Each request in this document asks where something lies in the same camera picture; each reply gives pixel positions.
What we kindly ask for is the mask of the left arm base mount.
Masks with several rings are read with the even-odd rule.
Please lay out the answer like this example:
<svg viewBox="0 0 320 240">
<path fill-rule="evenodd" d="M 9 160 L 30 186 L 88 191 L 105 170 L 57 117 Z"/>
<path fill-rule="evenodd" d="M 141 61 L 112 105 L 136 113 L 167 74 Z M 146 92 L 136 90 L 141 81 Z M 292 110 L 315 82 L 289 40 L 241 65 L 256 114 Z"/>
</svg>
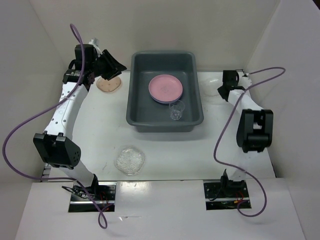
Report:
<svg viewBox="0 0 320 240">
<path fill-rule="evenodd" d="M 90 194 L 98 208 L 103 212 L 114 212 L 115 211 L 115 200 L 116 200 L 116 182 L 100 181 L 99 187 L 102 189 L 100 193 L 96 195 Z M 69 213 L 88 213 L 97 212 L 97 208 L 79 186 L 62 186 L 62 189 L 71 193 L 70 202 L 68 207 Z"/>
</svg>

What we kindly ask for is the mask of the peach square dish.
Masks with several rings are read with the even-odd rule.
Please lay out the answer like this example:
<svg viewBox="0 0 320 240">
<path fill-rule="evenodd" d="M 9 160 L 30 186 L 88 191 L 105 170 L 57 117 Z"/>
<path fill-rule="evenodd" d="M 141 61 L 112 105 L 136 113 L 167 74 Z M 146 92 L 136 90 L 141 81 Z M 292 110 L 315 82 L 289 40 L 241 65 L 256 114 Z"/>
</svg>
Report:
<svg viewBox="0 0 320 240">
<path fill-rule="evenodd" d="M 120 89 L 122 86 L 122 80 L 119 76 L 116 76 L 110 80 L 100 77 L 96 82 L 97 88 L 107 94 L 112 94 Z"/>
</svg>

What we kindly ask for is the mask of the clear plastic cup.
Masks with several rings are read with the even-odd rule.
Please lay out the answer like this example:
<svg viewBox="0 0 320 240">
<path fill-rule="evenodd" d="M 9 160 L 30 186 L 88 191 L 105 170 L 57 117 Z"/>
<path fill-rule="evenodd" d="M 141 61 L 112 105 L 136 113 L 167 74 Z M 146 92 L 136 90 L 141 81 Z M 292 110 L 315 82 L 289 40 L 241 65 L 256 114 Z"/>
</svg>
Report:
<svg viewBox="0 0 320 240">
<path fill-rule="evenodd" d="M 181 100 L 177 100 L 169 104 L 170 118 L 174 121 L 181 119 L 183 112 L 185 110 L 185 104 Z"/>
</svg>

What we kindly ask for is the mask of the pink plastic plate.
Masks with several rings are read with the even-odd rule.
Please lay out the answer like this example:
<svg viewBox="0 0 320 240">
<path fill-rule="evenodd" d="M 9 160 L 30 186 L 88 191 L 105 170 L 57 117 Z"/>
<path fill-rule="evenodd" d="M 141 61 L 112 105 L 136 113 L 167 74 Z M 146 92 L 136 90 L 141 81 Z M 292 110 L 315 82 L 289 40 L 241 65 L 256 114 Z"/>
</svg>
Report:
<svg viewBox="0 0 320 240">
<path fill-rule="evenodd" d="M 150 93 L 162 92 L 183 92 L 183 85 L 181 81 L 173 75 L 160 74 L 151 79 L 148 85 Z"/>
</svg>

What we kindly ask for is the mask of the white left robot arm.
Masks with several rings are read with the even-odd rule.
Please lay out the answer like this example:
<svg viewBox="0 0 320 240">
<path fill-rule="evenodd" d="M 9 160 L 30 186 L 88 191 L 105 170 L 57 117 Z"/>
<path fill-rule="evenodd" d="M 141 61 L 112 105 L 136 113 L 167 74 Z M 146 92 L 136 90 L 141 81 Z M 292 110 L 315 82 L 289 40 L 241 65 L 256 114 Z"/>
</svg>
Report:
<svg viewBox="0 0 320 240">
<path fill-rule="evenodd" d="M 93 40 L 74 48 L 72 60 L 63 75 L 60 97 L 51 121 L 43 133 L 33 137 L 33 143 L 44 163 L 79 181 L 71 191 L 94 200 L 105 190 L 98 178 L 81 162 L 81 149 L 73 142 L 73 129 L 90 87 L 96 83 L 105 93 L 121 85 L 119 75 L 127 68 L 107 51 L 101 51 Z"/>
</svg>

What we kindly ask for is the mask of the blue plastic plate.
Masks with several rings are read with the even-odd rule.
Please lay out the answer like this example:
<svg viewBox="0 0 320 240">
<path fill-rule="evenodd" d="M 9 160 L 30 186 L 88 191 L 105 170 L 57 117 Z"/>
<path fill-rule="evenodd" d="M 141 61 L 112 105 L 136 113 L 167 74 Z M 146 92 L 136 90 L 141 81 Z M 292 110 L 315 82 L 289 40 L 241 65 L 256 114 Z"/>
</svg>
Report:
<svg viewBox="0 0 320 240">
<path fill-rule="evenodd" d="M 178 101 L 183 95 L 182 91 L 174 92 L 151 92 L 150 96 L 158 103 L 171 104 Z"/>
</svg>

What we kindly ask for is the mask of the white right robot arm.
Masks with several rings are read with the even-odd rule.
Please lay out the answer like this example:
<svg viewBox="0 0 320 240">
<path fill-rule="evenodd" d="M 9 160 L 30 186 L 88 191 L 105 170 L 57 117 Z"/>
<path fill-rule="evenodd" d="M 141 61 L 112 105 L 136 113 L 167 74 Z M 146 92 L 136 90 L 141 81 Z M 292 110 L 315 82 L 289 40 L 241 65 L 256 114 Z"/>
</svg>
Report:
<svg viewBox="0 0 320 240">
<path fill-rule="evenodd" d="M 257 105 L 239 82 L 240 76 L 236 70 L 224 70 L 222 86 L 217 89 L 222 99 L 235 106 L 240 114 L 236 132 L 236 143 L 241 149 L 236 165 L 240 169 L 219 184 L 219 191 L 225 197 L 232 196 L 237 186 L 245 181 L 245 171 L 259 153 L 271 145 L 273 135 L 273 112 Z"/>
</svg>

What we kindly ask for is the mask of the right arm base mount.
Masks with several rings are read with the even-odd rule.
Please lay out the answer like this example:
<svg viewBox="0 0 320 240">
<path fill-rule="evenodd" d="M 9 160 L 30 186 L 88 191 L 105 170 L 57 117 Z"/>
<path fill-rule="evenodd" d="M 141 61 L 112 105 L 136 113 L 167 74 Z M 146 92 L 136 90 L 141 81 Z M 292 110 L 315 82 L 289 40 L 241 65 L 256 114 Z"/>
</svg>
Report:
<svg viewBox="0 0 320 240">
<path fill-rule="evenodd" d="M 236 210 L 238 203 L 240 203 L 240 209 L 252 208 L 245 181 L 224 189 L 222 189 L 221 182 L 218 180 L 204 181 L 203 189 L 207 211 Z"/>
</svg>

